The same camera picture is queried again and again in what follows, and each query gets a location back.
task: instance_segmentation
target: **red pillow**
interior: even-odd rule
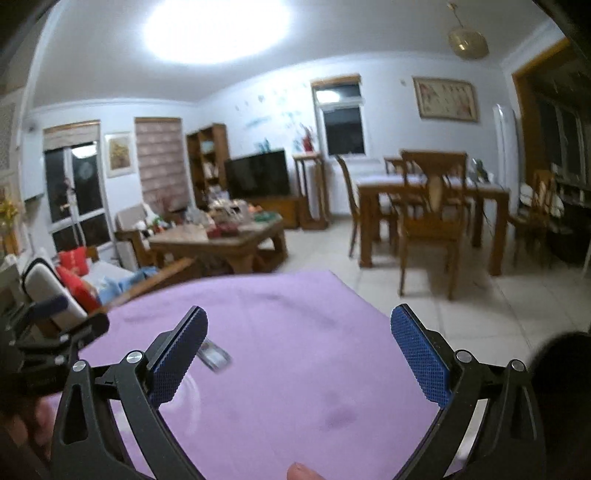
[[[59,252],[60,264],[79,277],[88,275],[88,264],[86,263],[86,247],[78,247],[69,252]]]
[[[97,308],[100,308],[100,303],[87,290],[83,280],[78,275],[72,273],[62,265],[58,265],[56,270],[61,281],[86,313],[93,312]]]

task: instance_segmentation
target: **ceiling light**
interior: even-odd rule
[[[287,34],[282,0],[165,0],[146,23],[148,48],[184,64],[216,64],[260,53]]]
[[[457,16],[457,5],[447,4],[448,8],[456,16],[459,27],[452,28],[447,39],[453,52],[464,60],[480,60],[489,54],[486,38],[480,32],[471,28],[466,28]]]

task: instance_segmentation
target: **blue textured gripper pad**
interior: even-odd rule
[[[148,398],[154,408],[173,399],[206,336],[207,314],[197,309],[152,368],[152,389]]]
[[[445,408],[452,397],[449,370],[415,319],[398,306],[392,311],[390,328],[425,397]]]

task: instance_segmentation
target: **tv stand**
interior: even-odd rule
[[[302,205],[305,207],[305,199],[295,196],[260,197],[246,199],[253,205],[260,205],[269,212],[277,212],[283,217],[283,226],[288,229],[301,227]]]

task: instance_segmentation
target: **roller blind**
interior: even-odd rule
[[[327,79],[312,80],[310,85],[312,88],[321,89],[338,85],[350,85],[352,83],[361,83],[361,75],[359,75],[359,73],[341,75],[340,77],[330,77]]]
[[[96,142],[99,141],[99,136],[100,122],[98,120],[46,128],[43,131],[43,151]]]
[[[180,118],[136,118],[135,138],[144,201],[156,210],[186,207],[189,187]]]

